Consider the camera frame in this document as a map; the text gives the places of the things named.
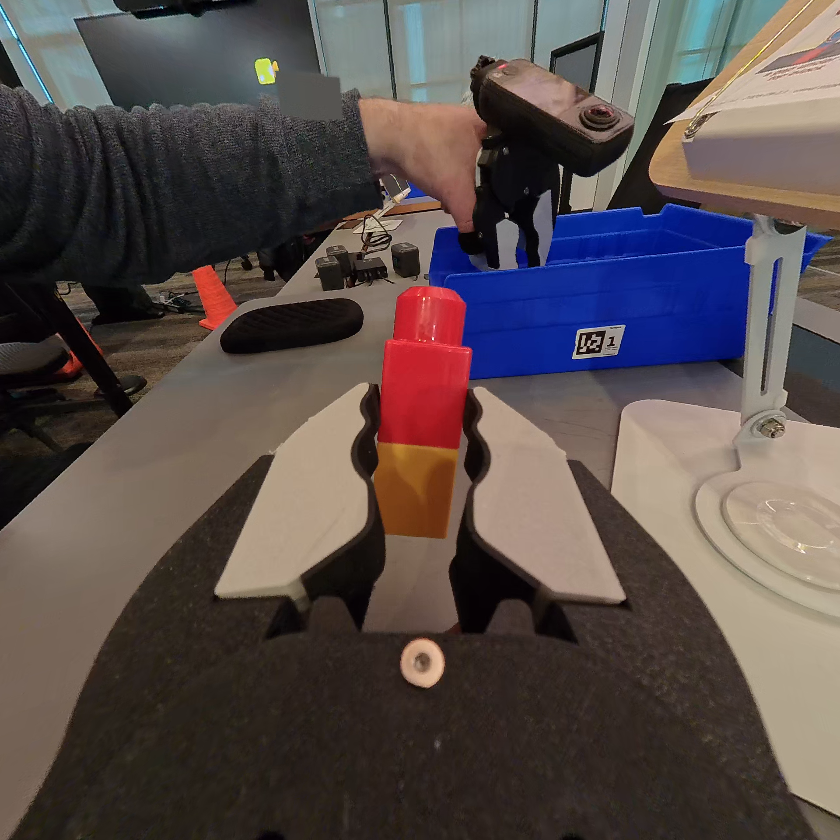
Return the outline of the blue plastic bin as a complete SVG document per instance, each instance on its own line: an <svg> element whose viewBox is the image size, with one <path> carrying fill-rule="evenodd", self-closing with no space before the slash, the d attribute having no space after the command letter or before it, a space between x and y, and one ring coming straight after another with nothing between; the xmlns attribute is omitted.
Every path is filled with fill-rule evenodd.
<svg viewBox="0 0 840 840"><path fill-rule="evenodd" d="M675 204L563 215L545 266L482 271L441 227L428 277L465 301L473 380L724 361L744 349L752 232Z"/></svg>

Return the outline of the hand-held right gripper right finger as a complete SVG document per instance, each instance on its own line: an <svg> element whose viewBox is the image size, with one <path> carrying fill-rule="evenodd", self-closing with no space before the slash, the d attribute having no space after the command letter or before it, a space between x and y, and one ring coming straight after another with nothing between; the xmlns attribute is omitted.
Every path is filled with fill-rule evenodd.
<svg viewBox="0 0 840 840"><path fill-rule="evenodd" d="M462 632L485 632L521 601L538 632L569 632L562 605L619 606L627 596L566 453L484 387L464 414L470 485L448 576Z"/></svg>

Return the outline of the black screen on floor stand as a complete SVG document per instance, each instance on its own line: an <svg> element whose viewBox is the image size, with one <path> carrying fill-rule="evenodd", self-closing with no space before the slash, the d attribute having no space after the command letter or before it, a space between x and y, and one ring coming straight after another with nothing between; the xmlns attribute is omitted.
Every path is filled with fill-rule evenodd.
<svg viewBox="0 0 840 840"><path fill-rule="evenodd" d="M567 81L595 92L604 32L579 38L567 45L552 49L549 71Z"/></svg>

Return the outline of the person's left forearm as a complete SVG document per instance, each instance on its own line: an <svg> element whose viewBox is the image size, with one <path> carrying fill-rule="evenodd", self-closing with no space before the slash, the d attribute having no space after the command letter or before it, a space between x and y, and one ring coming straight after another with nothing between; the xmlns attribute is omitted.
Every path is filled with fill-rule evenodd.
<svg viewBox="0 0 840 840"><path fill-rule="evenodd" d="M382 206L357 91L342 116L275 100L60 111L1 90L1 273L150 285Z"/></svg>

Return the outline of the office chair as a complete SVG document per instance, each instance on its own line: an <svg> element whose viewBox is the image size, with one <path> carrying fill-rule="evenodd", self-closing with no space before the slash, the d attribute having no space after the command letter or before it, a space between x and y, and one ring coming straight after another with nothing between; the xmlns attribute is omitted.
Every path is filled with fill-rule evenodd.
<svg viewBox="0 0 840 840"><path fill-rule="evenodd" d="M64 452L38 425L40 417L89 413L104 406L101 387L87 400L71 400L51 383L75 356L58 338L39 343L11 342L1 346L1 435L17 430L55 454Z"/></svg>

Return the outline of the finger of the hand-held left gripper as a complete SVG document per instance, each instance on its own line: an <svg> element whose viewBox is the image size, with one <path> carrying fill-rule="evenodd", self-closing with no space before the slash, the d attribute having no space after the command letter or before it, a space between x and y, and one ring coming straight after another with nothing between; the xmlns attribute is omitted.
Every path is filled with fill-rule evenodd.
<svg viewBox="0 0 840 840"><path fill-rule="evenodd" d="M518 202L518 248L529 268L545 265L550 251L555 222L554 195L545 191Z"/></svg>
<svg viewBox="0 0 840 840"><path fill-rule="evenodd" d="M514 270L518 266L520 230L508 217L485 226L486 270Z"/></svg>

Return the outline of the yellow building block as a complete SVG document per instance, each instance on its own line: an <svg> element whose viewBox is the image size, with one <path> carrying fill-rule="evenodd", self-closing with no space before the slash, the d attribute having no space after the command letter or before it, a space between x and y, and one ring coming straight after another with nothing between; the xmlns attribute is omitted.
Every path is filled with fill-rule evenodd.
<svg viewBox="0 0 840 840"><path fill-rule="evenodd" d="M455 487L456 448L377 444L374 488L385 534L445 539Z"/></svg>

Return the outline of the grey desk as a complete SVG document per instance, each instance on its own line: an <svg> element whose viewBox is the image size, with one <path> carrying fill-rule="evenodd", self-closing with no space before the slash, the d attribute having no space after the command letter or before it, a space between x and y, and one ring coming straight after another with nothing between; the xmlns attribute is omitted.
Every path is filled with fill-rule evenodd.
<svg viewBox="0 0 840 840"><path fill-rule="evenodd" d="M98 651L161 556L254 461L326 404L378 382L395 278L349 290L364 310L351 339L227 356L210 332L2 530L2 838L46 777ZM480 381L606 487L620 413L660 399L735 410L741 382L719 362ZM374 627L438 630L455 616L441 552L397 564L374 593Z"/></svg>

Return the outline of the large black display screen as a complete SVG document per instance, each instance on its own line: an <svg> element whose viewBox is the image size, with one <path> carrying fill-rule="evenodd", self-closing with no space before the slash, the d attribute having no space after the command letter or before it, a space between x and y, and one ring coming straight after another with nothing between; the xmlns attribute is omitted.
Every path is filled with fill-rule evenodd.
<svg viewBox="0 0 840 840"><path fill-rule="evenodd" d="M258 104L284 76L322 73L310 3L138 19L119 10L77 17L77 30L112 103L122 109Z"/></svg>

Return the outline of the black wrist rest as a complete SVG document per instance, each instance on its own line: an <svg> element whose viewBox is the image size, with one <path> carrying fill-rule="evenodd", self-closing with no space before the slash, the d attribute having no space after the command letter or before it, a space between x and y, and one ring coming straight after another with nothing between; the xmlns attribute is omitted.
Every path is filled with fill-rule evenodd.
<svg viewBox="0 0 840 840"><path fill-rule="evenodd" d="M336 343L364 326L364 311L347 298L278 304L247 311L224 329L226 354L261 354Z"/></svg>

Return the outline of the person's left hand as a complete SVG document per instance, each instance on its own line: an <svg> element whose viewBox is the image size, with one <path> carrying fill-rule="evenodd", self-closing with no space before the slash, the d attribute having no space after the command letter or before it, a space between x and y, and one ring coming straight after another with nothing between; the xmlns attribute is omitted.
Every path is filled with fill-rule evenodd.
<svg viewBox="0 0 840 840"><path fill-rule="evenodd" d="M474 231L476 163L488 126L473 108L382 98L359 101L374 176L396 175L438 200L458 231Z"/></svg>

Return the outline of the red building block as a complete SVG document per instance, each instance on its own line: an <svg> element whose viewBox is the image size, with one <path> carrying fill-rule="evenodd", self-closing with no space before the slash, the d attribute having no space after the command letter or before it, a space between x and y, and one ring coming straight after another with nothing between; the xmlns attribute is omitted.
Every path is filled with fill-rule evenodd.
<svg viewBox="0 0 840 840"><path fill-rule="evenodd" d="M380 443L458 448L472 359L465 321L466 303L453 290L415 287L397 298L384 348Z"/></svg>

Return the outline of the black webcam bar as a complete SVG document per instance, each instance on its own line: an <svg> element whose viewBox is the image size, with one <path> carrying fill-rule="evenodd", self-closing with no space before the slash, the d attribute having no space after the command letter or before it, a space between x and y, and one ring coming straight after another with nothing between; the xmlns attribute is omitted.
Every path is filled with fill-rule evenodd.
<svg viewBox="0 0 840 840"><path fill-rule="evenodd" d="M114 1L116 8L135 18L156 18L178 15L201 17L232 7L247 7L255 1Z"/></svg>

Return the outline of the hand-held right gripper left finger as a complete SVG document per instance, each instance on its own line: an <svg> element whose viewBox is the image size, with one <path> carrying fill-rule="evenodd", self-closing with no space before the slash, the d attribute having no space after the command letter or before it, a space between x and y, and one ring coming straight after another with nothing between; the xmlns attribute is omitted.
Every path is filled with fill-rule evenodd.
<svg viewBox="0 0 840 840"><path fill-rule="evenodd" d="M373 474L380 389L361 383L311 416L274 452L216 586L222 600L323 596L363 624L385 567Z"/></svg>

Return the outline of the black panel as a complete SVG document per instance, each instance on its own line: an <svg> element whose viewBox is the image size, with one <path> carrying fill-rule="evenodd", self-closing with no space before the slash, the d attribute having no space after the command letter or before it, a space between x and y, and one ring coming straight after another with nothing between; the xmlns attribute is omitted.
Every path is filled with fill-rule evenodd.
<svg viewBox="0 0 840 840"><path fill-rule="evenodd" d="M659 214L671 200L651 181L648 170L654 152L669 130L669 122L688 108L712 82L711 78L689 83L670 83L664 90L654 117L626 168L607 210L639 208L643 214Z"/></svg>

